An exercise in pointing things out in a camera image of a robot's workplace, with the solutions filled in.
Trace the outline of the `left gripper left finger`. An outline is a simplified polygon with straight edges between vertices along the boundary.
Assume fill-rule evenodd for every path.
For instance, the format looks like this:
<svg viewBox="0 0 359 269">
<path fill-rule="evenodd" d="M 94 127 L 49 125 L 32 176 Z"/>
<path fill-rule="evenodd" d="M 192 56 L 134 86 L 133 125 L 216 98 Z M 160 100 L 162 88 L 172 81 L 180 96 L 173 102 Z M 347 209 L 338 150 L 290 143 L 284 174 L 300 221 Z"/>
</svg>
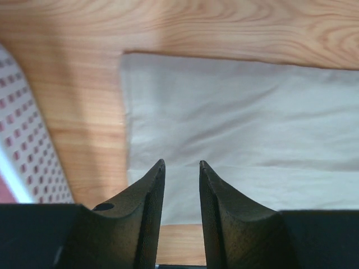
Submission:
<svg viewBox="0 0 359 269">
<path fill-rule="evenodd" d="M 80 204 L 2 204 L 2 268 L 154 268 L 165 185 L 158 160 L 90 210 Z"/>
</svg>

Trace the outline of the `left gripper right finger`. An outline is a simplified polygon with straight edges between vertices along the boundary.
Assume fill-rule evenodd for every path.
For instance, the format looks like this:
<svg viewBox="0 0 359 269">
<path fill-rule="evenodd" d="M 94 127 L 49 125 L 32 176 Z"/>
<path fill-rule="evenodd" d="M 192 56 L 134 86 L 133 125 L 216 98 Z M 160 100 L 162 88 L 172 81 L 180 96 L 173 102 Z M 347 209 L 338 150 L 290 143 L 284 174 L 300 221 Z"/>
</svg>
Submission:
<svg viewBox="0 0 359 269">
<path fill-rule="evenodd" d="M 358 211 L 274 211 L 200 162 L 208 268 L 357 268 Z"/>
</svg>

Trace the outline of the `beige t shirt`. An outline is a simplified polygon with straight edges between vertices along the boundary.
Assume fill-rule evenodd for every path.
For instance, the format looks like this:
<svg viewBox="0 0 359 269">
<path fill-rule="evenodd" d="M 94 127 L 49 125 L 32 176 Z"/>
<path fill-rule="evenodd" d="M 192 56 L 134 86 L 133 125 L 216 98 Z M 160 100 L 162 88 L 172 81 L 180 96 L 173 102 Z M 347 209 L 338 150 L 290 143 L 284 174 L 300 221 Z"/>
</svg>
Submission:
<svg viewBox="0 0 359 269">
<path fill-rule="evenodd" d="M 198 224 L 199 163 L 274 210 L 358 208 L 358 72 L 131 53 L 127 179 L 165 161 L 162 224 Z"/>
</svg>

